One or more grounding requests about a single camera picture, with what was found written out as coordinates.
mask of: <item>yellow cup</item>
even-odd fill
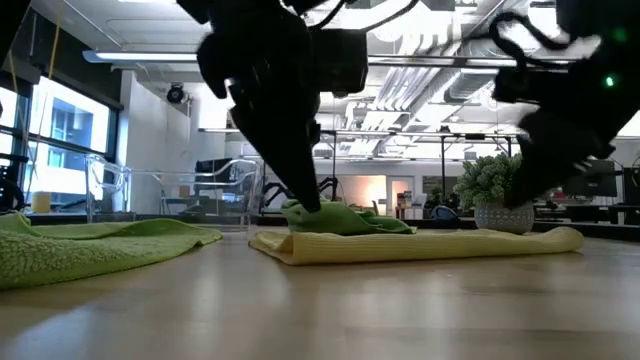
[[[39,214],[51,211],[51,193],[41,191],[33,193],[31,211]]]

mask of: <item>folded towel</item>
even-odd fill
[[[0,289],[127,270],[221,238],[217,230],[168,219],[32,227],[22,214],[0,216]]]
[[[354,211],[341,202],[321,202],[321,209],[309,213],[297,201],[287,201],[282,214],[292,232],[318,232],[339,235],[394,233],[413,234],[416,228],[388,216],[377,216],[373,211]]]
[[[582,234],[567,227],[521,236],[492,230],[415,235],[261,232],[249,245],[289,265],[362,263],[552,254],[582,247]]]

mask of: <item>yellow towel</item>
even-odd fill
[[[580,232],[559,227],[530,236],[492,230],[360,236],[260,232],[249,246],[289,265],[308,265],[553,254],[578,250],[582,243]]]

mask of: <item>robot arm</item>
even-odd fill
[[[219,98],[231,95],[237,128],[311,212],[320,209],[311,153],[319,140],[314,120],[319,94],[363,90],[366,31],[371,30],[308,28],[299,15],[324,1],[284,0],[294,14],[279,0],[178,0],[194,19],[213,28],[197,54],[206,83]],[[387,21],[417,2],[411,0]],[[606,158],[613,152],[609,143],[640,105],[634,91],[640,71],[633,64],[633,44],[640,37],[637,3],[557,0],[558,24],[572,39],[602,38],[591,57],[562,71],[500,37],[500,22],[520,21],[543,46],[562,48],[536,33],[528,18],[505,13],[493,21],[488,35],[518,63],[516,69],[500,70],[494,98],[540,105],[519,124],[528,135],[519,137],[523,162],[505,195],[507,206],[523,204],[578,174],[589,166],[590,156]]]

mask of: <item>white flower pot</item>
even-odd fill
[[[513,210],[498,204],[478,204],[475,220],[478,229],[524,234],[533,228],[533,204],[527,203]]]

